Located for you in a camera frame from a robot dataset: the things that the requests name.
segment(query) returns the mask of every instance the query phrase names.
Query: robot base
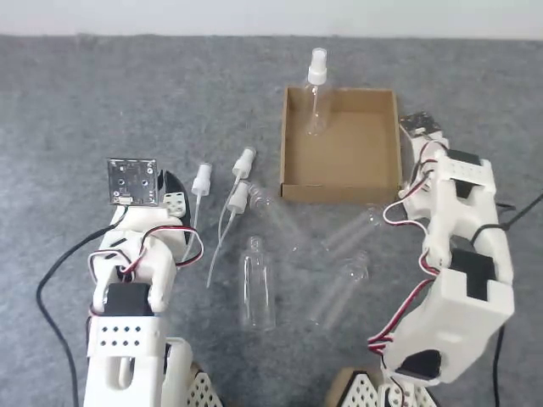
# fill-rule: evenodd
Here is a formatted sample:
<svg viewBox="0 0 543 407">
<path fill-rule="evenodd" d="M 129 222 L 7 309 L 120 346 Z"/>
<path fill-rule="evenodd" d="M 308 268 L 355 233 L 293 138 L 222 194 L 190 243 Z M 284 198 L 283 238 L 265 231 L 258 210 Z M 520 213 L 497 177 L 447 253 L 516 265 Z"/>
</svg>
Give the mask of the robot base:
<svg viewBox="0 0 543 407">
<path fill-rule="evenodd" d="M 344 368 L 328 390 L 326 407 L 438 407 L 435 397 L 425 388 L 407 382 L 383 379 L 379 369 Z"/>
</svg>

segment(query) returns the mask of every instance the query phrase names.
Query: open cardboard box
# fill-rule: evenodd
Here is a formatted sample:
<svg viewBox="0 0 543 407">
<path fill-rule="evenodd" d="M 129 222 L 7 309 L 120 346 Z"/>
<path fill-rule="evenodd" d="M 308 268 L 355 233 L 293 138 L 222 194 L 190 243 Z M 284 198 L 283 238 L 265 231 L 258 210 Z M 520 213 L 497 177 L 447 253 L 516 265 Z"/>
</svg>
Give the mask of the open cardboard box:
<svg viewBox="0 0 543 407">
<path fill-rule="evenodd" d="M 303 90 L 288 88 L 283 106 L 281 191 L 300 202 L 383 204 L 401 181 L 394 92 L 333 91 L 333 112 L 319 136 L 305 133 Z"/>
</svg>

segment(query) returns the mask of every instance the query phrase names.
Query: perforated panel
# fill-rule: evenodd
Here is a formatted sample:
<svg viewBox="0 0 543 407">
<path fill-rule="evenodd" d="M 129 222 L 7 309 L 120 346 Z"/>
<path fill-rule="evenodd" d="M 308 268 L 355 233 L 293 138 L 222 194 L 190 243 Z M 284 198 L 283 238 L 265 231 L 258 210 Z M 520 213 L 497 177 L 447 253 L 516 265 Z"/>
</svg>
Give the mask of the perforated panel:
<svg viewBox="0 0 543 407">
<path fill-rule="evenodd" d="M 432 395 L 424 387 L 417 387 L 415 390 L 415 400 L 417 401 L 417 407 L 438 407 Z"/>
<path fill-rule="evenodd" d="M 366 374 L 358 374 L 341 407 L 377 407 L 378 393 Z"/>
<path fill-rule="evenodd" d="M 165 340 L 160 318 L 94 316 L 87 356 L 161 356 Z"/>
<path fill-rule="evenodd" d="M 222 407 L 219 397 L 211 386 L 210 377 L 200 372 L 188 389 L 187 406 L 189 407 Z"/>
<path fill-rule="evenodd" d="M 417 407 L 415 400 L 415 391 L 412 385 L 402 384 L 404 392 L 404 405 L 403 407 Z M 379 388 L 379 396 L 384 399 L 384 395 L 389 390 L 389 403 L 392 407 L 400 407 L 401 404 L 401 390 L 395 384 L 384 384 Z"/>
</svg>

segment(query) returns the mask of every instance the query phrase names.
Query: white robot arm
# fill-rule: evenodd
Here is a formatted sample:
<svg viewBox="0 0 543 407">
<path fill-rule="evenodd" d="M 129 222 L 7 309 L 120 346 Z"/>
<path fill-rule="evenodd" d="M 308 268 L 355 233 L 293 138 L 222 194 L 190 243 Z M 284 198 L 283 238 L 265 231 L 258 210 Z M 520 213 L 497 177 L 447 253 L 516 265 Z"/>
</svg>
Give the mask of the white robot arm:
<svg viewBox="0 0 543 407">
<path fill-rule="evenodd" d="M 112 182 L 115 173 L 110 171 L 109 184 L 126 186 L 113 191 L 117 201 L 133 204 L 141 197 L 139 187 L 131 190 L 128 182 L 150 185 L 147 178 L 143 184 L 139 179 L 139 174 L 154 172 L 148 172 L 145 165 L 139 170 L 142 161 L 116 160 L 117 170 L 123 166 L 122 182 Z M 156 195 L 145 192 L 144 198 L 156 200 Z M 167 337 L 161 317 L 170 302 L 177 268 L 198 260 L 204 250 L 198 233 L 182 224 L 186 207 L 184 188 L 166 194 L 162 206 L 130 206 L 125 213 L 118 207 L 112 224 L 124 216 L 122 221 L 89 256 L 96 287 L 88 334 L 85 407 L 179 407 L 196 405 L 201 399 L 209 407 L 221 407 L 207 375 L 194 370 L 190 345 Z M 191 259 L 185 259 L 186 233 L 196 236 L 201 246 Z"/>
<path fill-rule="evenodd" d="M 390 207 L 383 217 L 393 225 L 411 223 L 424 229 L 419 264 L 432 278 L 418 284 L 389 324 L 368 339 L 368 348 L 381 357 L 381 385 L 373 386 L 365 372 L 352 379 L 365 381 L 362 397 L 383 407 L 400 402 L 405 407 L 437 405 L 426 387 L 456 380 L 514 312 L 506 234 L 498 228 L 479 229 L 498 223 L 490 162 L 450 149 L 440 128 L 428 125 L 429 116 L 413 117 L 419 126 L 402 130 L 416 164 L 400 201 L 390 206 L 403 204 L 407 220 L 388 220 Z M 417 131 L 421 121 L 426 126 Z M 418 222 L 422 218 L 429 219 L 428 229 Z M 452 248 L 453 236 L 476 237 L 473 250 Z M 402 319 L 424 288 L 426 298 Z M 351 399 L 360 402 L 352 390 Z M 348 402 L 345 398 L 338 405 L 351 405 Z"/>
</svg>

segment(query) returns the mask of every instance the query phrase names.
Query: empty bottle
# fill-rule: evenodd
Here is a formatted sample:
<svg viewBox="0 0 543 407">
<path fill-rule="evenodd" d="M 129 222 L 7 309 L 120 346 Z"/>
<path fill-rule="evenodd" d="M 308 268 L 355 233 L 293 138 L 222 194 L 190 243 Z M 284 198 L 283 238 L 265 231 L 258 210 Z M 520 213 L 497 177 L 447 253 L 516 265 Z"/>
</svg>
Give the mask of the empty bottle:
<svg viewBox="0 0 543 407">
<path fill-rule="evenodd" d="M 249 207 L 274 229 L 290 259 L 309 250 L 309 239 L 301 231 L 296 220 L 280 199 L 273 197 L 265 188 L 252 183 L 249 187 Z"/>
<path fill-rule="evenodd" d="M 274 275 L 262 239 L 249 238 L 241 255 L 239 322 L 243 329 L 269 330 L 276 325 Z"/>
<path fill-rule="evenodd" d="M 315 296 L 309 319 L 324 330 L 331 330 L 345 317 L 345 311 L 356 306 L 355 294 L 363 281 L 369 277 L 368 257 L 363 251 L 350 259 L 336 263 L 337 271 L 331 284 L 327 284 L 321 295 Z"/>
<path fill-rule="evenodd" d="M 317 136 L 326 130 L 332 108 L 332 88 L 327 82 L 326 58 L 326 49 L 313 49 L 304 86 L 305 109 L 309 113 L 306 131 L 310 136 Z"/>
<path fill-rule="evenodd" d="M 347 259 L 360 250 L 362 241 L 383 224 L 380 210 L 370 208 L 359 214 L 354 220 L 341 227 L 321 245 L 326 250 L 329 260 Z"/>
</svg>

